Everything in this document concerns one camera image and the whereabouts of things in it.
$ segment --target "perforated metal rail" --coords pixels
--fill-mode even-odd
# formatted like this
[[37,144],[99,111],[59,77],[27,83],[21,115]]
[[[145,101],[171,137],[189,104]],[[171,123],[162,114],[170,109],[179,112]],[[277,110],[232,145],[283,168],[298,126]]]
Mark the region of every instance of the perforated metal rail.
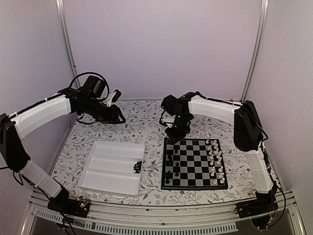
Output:
[[[62,224],[62,216],[55,212],[37,209],[36,216]],[[99,222],[85,221],[83,223],[74,223],[73,227],[111,235],[217,235],[238,231],[236,223],[196,228],[153,229],[114,226]]]

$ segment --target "chessboard frame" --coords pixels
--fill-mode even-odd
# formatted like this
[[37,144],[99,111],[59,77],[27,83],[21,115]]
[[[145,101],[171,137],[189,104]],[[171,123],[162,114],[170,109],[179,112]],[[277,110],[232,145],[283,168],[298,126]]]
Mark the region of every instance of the chessboard frame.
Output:
[[[219,150],[221,151],[221,144],[219,142],[219,139],[210,139],[209,140],[217,140],[219,145]],[[224,186],[201,186],[201,187],[192,187],[192,186],[169,186],[165,184],[165,175],[166,175],[166,150],[167,150],[167,141],[169,138],[164,139],[164,147],[163,147],[163,163],[162,163],[162,176],[161,176],[161,190],[194,190],[194,191],[200,191],[200,190],[226,190],[228,189],[228,183],[227,183],[227,177],[226,177],[226,170],[224,166],[224,159],[222,159],[221,165],[224,167],[223,173],[225,175],[225,184]],[[207,139],[182,139],[182,141],[206,141]]]

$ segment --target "floral pattern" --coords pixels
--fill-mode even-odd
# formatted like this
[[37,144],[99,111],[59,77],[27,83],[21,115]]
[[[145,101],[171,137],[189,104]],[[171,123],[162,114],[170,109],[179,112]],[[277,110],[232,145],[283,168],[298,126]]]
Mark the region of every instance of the floral pattern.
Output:
[[[255,181],[248,160],[233,143],[233,126],[220,120],[195,116],[188,138],[216,138],[223,150],[228,190],[179,191],[161,190],[161,171],[165,127],[159,124],[160,101],[120,101],[117,104],[126,123],[84,125],[75,122],[54,167],[52,176],[72,197],[85,196],[93,201],[149,206],[200,205],[222,203],[254,197]],[[91,121],[86,116],[84,121]],[[77,187],[94,141],[145,144],[139,193],[135,197],[101,194]]]

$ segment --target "chessboard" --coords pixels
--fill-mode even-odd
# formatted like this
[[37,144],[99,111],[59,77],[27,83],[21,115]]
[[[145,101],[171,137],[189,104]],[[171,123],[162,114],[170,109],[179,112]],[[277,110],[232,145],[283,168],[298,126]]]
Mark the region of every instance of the chessboard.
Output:
[[161,189],[228,189],[218,139],[164,140]]

